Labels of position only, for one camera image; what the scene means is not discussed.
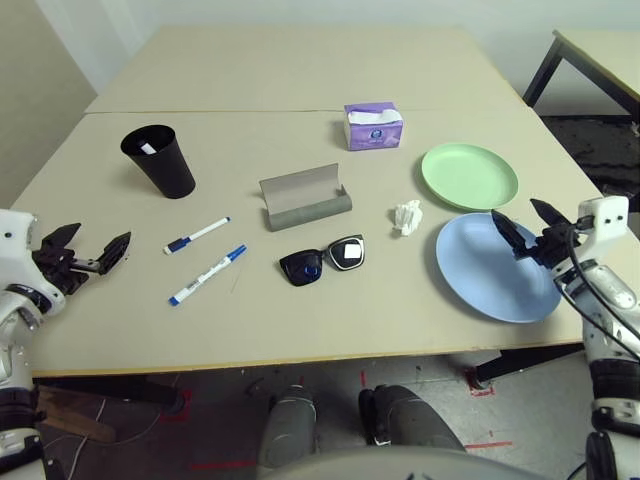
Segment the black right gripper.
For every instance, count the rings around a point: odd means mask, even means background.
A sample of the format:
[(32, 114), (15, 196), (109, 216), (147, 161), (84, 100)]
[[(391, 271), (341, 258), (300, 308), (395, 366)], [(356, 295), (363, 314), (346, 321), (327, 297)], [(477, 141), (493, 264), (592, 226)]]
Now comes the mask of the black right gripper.
[(538, 265), (552, 270), (569, 258), (571, 247), (579, 245), (575, 239), (576, 228), (551, 204), (534, 198), (530, 203), (537, 215), (548, 225), (542, 230), (541, 235), (535, 238), (531, 247), (526, 245), (525, 238), (506, 215), (492, 210), (491, 218), (497, 231), (511, 247), (516, 260), (531, 258)]

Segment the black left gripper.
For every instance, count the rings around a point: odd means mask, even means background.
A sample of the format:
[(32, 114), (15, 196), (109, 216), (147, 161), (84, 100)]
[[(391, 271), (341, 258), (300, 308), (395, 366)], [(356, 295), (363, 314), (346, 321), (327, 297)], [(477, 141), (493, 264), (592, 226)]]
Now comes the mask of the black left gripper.
[(90, 273), (107, 274), (127, 252), (131, 233), (114, 237), (97, 260), (83, 260), (66, 249), (80, 229), (80, 223), (58, 227), (42, 239), (42, 248), (32, 253), (32, 259), (45, 279), (65, 296), (74, 294), (88, 279)]

